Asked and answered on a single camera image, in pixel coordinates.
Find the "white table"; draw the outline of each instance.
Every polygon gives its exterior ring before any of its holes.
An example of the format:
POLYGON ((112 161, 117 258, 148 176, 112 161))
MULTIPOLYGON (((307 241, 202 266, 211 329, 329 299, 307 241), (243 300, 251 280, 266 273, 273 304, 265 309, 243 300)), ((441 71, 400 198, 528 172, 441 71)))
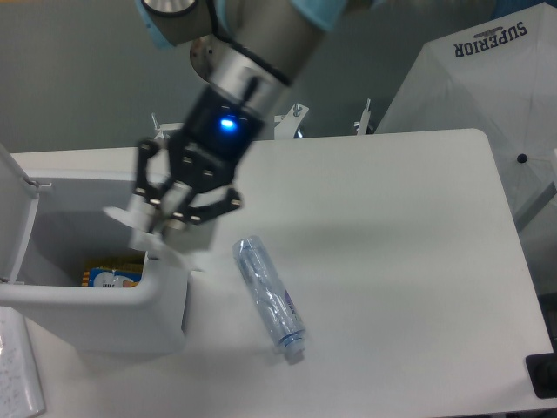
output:
MULTIPOLYGON (((133 150, 15 156, 27 171, 130 171, 133 150)), ((159 160, 156 171, 162 171, 159 160)), ((30 323, 52 417, 364 417, 551 408, 524 359, 551 351, 485 137, 442 131, 255 144, 245 208, 191 282, 166 356, 78 353, 30 323), (289 365, 234 266, 262 237, 309 330, 289 365)))

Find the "bin lid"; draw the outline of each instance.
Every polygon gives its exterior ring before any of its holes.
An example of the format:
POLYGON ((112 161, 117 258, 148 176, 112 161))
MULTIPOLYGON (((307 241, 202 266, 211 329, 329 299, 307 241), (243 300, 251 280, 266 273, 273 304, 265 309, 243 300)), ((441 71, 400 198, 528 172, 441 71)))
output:
POLYGON ((37 187, 0 145, 0 279, 19 273, 38 205, 37 187))

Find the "bottle label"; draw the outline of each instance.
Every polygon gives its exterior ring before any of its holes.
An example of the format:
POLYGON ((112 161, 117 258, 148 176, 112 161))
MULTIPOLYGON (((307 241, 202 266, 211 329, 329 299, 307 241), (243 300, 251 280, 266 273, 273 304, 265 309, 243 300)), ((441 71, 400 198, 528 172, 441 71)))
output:
POLYGON ((288 304, 288 307, 290 308, 290 312, 292 312, 292 315, 294 315, 294 318, 296 318, 297 321, 301 322, 302 320, 298 317, 298 314, 296 313, 296 307, 294 306, 294 302, 292 302, 292 299, 290 299, 290 294, 288 294, 288 291, 285 291, 285 299, 286 299, 286 303, 288 304))

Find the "white umbrella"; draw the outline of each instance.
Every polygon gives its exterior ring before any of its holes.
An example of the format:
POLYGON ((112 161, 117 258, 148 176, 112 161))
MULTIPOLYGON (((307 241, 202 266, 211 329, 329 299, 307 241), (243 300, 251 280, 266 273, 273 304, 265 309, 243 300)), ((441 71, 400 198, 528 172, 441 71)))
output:
MULTIPOLYGON (((513 213, 553 180, 557 9, 540 4, 424 45, 377 133, 456 128, 488 136, 513 213)), ((538 285, 557 284, 554 202, 521 233, 538 285)))

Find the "white bin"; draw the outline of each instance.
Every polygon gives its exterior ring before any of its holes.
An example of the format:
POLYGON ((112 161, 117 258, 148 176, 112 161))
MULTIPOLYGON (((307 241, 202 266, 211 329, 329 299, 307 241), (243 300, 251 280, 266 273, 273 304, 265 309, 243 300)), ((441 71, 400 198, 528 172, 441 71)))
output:
POLYGON ((179 350, 190 274, 179 263, 147 256, 136 287, 81 287, 85 260, 131 251, 131 230, 103 212, 127 206, 131 180, 108 172, 97 179, 47 174, 29 179, 0 146, 0 277, 24 282, 0 284, 0 306, 14 307, 79 349, 179 350))

